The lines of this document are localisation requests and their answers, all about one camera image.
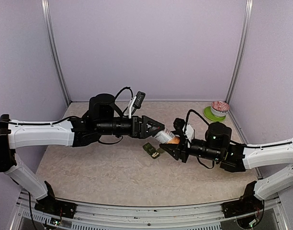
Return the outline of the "orange grey-capped supplement bottle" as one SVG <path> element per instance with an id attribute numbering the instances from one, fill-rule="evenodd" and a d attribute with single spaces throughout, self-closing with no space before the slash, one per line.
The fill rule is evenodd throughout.
<path id="1" fill-rule="evenodd" d="M 180 142 L 180 138 L 167 128 L 155 134 L 154 139 L 156 139 L 161 144 L 179 144 Z"/>

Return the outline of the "green weekly pill organizer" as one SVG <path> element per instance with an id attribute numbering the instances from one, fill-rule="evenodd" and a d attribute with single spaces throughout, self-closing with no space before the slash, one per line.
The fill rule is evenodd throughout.
<path id="1" fill-rule="evenodd" d="M 156 149 L 153 145 L 149 142 L 143 145 L 143 150 L 152 158 L 158 158 L 162 153 L 165 151 L 162 148 Z"/>

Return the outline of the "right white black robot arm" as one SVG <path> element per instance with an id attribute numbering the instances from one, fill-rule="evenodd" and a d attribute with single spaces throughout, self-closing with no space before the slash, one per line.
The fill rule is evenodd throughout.
<path id="1" fill-rule="evenodd" d="M 211 160 L 231 173 L 245 172 L 254 168 L 286 163 L 287 166 L 275 174 L 246 186 L 238 209 L 248 213 L 262 201 L 293 185 L 293 138 L 266 145 L 237 144 L 231 140 L 232 130 L 220 122 L 208 125 L 205 139 L 195 139 L 194 131 L 182 119 L 174 125 L 173 134 L 178 143 L 161 143 L 160 148 L 175 160 L 186 162 L 189 156 L 198 160 Z"/>

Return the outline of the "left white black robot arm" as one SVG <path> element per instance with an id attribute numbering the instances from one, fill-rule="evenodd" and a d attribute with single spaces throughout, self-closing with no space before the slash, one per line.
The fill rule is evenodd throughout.
<path id="1" fill-rule="evenodd" d="M 132 115 L 140 109 L 145 94 L 138 92 L 123 112 L 115 103 L 116 97 L 101 93 L 89 100 L 82 116 L 69 116 L 54 122 L 11 120 L 8 114 L 0 117 L 0 173 L 27 190 L 50 213 L 60 209 L 51 185 L 37 176 L 16 155 L 16 149 L 30 146 L 60 145 L 85 147 L 99 142 L 104 135 L 146 139 L 164 130 L 164 124 L 145 115 Z"/>

